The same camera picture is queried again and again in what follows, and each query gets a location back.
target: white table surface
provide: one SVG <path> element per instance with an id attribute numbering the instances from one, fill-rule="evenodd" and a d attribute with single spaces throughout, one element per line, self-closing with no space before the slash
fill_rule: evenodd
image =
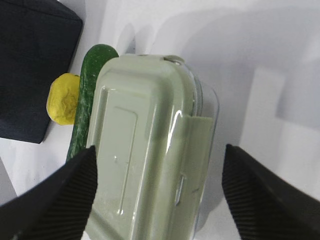
<path id="1" fill-rule="evenodd" d="M 85 25 L 70 72 L 98 43 L 119 54 L 175 54 L 220 101 L 196 240 L 239 240 L 221 187 L 225 145 L 237 145 L 320 200 L 320 1 L 61 0 Z M 18 195 L 65 162 L 72 126 L 45 141 L 0 139 Z"/>

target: lemon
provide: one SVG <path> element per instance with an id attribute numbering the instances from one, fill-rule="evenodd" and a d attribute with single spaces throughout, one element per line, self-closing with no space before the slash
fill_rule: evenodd
<path id="1" fill-rule="evenodd" d="M 79 83 L 79 76 L 65 73 L 51 84 L 46 110 L 54 122 L 60 125 L 75 123 Z"/>

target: cucumber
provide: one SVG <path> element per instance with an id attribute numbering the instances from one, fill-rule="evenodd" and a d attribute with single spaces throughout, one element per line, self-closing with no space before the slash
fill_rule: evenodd
<path id="1" fill-rule="evenodd" d="M 119 57 L 117 51 L 105 44 L 93 46 L 84 57 L 81 67 L 78 104 L 66 161 L 86 148 L 98 75 L 107 61 L 117 57 Z"/>

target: ribbed rubber pad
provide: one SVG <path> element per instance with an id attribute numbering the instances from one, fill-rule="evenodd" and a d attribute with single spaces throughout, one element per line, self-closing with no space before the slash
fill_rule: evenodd
<path id="1" fill-rule="evenodd" d="M 320 202 L 227 145 L 222 187 L 243 240 L 320 240 Z"/>
<path id="2" fill-rule="evenodd" d="M 0 208 L 0 239 L 80 240 L 97 186 L 96 151 L 91 147 Z"/>

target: sage green plastic container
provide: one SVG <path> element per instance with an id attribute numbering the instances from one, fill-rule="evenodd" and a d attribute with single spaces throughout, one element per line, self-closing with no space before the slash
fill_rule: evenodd
<path id="1" fill-rule="evenodd" d="M 98 164 L 90 239 L 192 239 L 217 114 L 214 92 L 177 56 L 108 61 L 87 139 Z"/>

